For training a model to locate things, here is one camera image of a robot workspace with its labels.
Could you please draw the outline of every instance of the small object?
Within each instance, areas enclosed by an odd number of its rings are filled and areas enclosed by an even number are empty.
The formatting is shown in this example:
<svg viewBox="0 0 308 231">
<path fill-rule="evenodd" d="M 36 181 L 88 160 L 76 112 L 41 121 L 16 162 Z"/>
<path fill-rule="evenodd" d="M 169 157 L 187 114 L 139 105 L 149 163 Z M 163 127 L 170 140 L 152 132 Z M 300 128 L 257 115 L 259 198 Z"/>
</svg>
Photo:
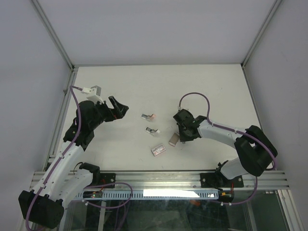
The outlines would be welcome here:
<svg viewBox="0 0 308 231">
<path fill-rule="evenodd" d="M 177 132 L 175 132 L 173 136 L 171 137 L 171 139 L 169 140 L 169 144 L 175 147 L 179 139 L 180 139 L 180 135 Z"/>
<path fill-rule="evenodd" d="M 196 200 L 189 200 L 189 203 L 191 203 L 192 205 L 195 205 L 195 206 L 201 205 L 200 201 L 196 201 Z"/>
<path fill-rule="evenodd" d="M 103 192 L 102 191 L 97 191 L 97 192 L 85 191 L 82 197 L 83 197 L 82 199 L 83 202 L 85 201 L 84 198 L 102 198 Z"/>
<path fill-rule="evenodd" d="M 142 119 L 145 119 L 145 120 L 147 120 L 147 121 L 149 121 L 149 122 L 151 122 L 153 119 L 155 119 L 156 118 L 156 115 L 155 114 L 152 114 L 152 115 L 145 115 L 145 114 L 142 114 L 141 115 L 141 118 Z"/>
<path fill-rule="evenodd" d="M 157 156 L 158 154 L 161 154 L 165 151 L 165 147 L 161 144 L 153 149 L 151 149 L 154 156 Z"/>
<path fill-rule="evenodd" d="M 149 134 L 151 134 L 152 136 L 157 136 L 160 133 L 160 130 L 156 129 L 151 129 L 151 128 L 146 128 L 145 131 Z"/>
</svg>

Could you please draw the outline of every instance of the black mounting bracket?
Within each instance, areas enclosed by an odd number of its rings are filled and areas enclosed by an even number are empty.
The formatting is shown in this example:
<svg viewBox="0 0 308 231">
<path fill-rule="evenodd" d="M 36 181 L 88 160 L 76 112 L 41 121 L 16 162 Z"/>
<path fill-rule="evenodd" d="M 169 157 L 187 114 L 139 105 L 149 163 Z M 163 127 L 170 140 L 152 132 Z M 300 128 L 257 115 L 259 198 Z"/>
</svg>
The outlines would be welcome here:
<svg viewBox="0 0 308 231">
<path fill-rule="evenodd" d="M 201 188 L 243 188 L 244 182 L 242 176 L 235 177 L 228 181 L 219 180 L 215 173 L 200 173 Z"/>
<path fill-rule="evenodd" d="M 101 173 L 100 175 L 100 183 L 99 184 L 110 184 L 115 183 L 116 174 L 115 173 Z M 106 186 L 107 189 L 114 189 L 115 185 Z"/>
</svg>

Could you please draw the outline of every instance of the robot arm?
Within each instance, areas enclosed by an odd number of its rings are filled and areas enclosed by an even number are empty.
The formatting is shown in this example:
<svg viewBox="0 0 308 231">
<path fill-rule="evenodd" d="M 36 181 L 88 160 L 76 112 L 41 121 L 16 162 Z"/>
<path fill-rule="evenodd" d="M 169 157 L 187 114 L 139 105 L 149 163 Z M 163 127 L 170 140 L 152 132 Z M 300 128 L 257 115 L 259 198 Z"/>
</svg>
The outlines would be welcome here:
<svg viewBox="0 0 308 231">
<path fill-rule="evenodd" d="M 224 162 L 216 170 L 216 174 L 224 182 L 247 173 L 258 177 L 272 162 L 270 155 L 258 143 L 239 133 L 213 126 L 205 116 L 200 115 L 194 118 L 189 111 L 182 109 L 173 118 L 179 126 L 181 142 L 193 141 L 197 138 L 208 138 L 236 149 L 239 157 Z M 242 131 L 255 137 L 265 144 L 275 157 L 277 156 L 277 150 L 260 128 L 251 126 L 248 129 L 231 128 L 231 130 Z"/>
<path fill-rule="evenodd" d="M 100 168 L 88 163 L 83 163 L 68 182 L 64 180 L 70 169 L 76 164 L 78 157 L 84 154 L 94 138 L 94 130 L 102 122 L 122 119 L 128 110 L 127 106 L 120 104 L 113 96 L 110 96 L 109 100 L 114 108 L 108 108 L 106 101 L 103 101 L 99 96 L 100 92 L 101 89 L 97 86 L 91 89 L 82 89 L 82 93 L 87 95 L 88 100 L 79 103 L 81 118 L 78 117 L 77 110 L 77 116 L 65 133 L 64 143 L 53 163 L 36 186 L 30 192 L 22 191 L 18 198 L 24 219 L 26 219 L 30 204 L 36 196 L 29 221 L 54 229 L 60 223 L 64 210 L 75 195 L 88 185 L 99 184 Z M 76 136 L 79 120 L 81 120 L 80 133 L 64 154 L 65 149 Z"/>
</svg>

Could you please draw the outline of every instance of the white wall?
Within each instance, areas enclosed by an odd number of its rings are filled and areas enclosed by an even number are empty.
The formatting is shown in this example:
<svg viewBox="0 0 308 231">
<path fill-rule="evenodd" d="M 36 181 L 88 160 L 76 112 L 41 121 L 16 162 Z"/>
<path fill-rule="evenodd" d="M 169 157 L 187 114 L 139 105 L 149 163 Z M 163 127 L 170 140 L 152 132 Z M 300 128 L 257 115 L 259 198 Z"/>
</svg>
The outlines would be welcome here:
<svg viewBox="0 0 308 231">
<path fill-rule="evenodd" d="M 69 75 L 29 1 L 0 1 L 0 226 L 15 230 L 18 196 L 41 170 Z"/>
<path fill-rule="evenodd" d="M 264 131 L 276 145 L 308 230 L 308 1 L 286 0 L 246 67 Z"/>
<path fill-rule="evenodd" d="M 240 63 L 274 0 L 40 0 L 74 64 Z"/>
</svg>

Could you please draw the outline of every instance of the white plastic connector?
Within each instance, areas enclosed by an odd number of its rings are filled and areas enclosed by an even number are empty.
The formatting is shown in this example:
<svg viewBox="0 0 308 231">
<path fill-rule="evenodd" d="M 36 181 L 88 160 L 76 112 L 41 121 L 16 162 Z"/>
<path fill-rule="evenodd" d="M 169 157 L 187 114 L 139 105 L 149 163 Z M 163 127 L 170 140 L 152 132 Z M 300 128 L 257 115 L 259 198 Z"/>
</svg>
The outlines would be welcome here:
<svg viewBox="0 0 308 231">
<path fill-rule="evenodd" d="M 91 91 L 92 91 L 92 89 L 91 89 L 91 88 L 82 88 L 81 93 L 83 93 L 83 94 L 90 94 L 90 93 L 91 93 Z"/>
<path fill-rule="evenodd" d="M 147 133 L 149 133 L 149 134 L 151 134 L 152 136 L 158 136 L 159 134 L 160 134 L 160 130 L 159 129 L 151 129 L 151 128 L 149 128 L 149 127 L 147 127 L 146 129 L 145 129 L 145 131 L 147 132 Z"/>
<path fill-rule="evenodd" d="M 155 114 L 152 114 L 152 115 L 145 115 L 145 114 L 142 114 L 142 115 L 141 115 L 141 118 L 142 118 L 142 119 L 145 119 L 146 121 L 151 122 L 152 120 L 154 120 L 154 119 L 156 118 L 156 115 L 155 115 Z"/>
</svg>

